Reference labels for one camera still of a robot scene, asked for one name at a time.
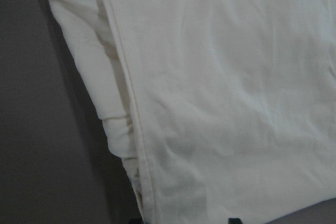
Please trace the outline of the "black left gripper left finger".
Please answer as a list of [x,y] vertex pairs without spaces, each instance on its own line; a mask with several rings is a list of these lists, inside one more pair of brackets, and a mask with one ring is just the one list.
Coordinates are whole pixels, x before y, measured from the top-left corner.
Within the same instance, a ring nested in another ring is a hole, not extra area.
[[140,218],[130,219],[130,224],[142,224],[142,219]]

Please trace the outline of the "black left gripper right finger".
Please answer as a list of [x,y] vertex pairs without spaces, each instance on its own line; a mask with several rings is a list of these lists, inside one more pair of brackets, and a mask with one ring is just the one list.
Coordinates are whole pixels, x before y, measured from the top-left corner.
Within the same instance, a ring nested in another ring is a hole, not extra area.
[[228,218],[228,224],[241,224],[241,220],[239,218]]

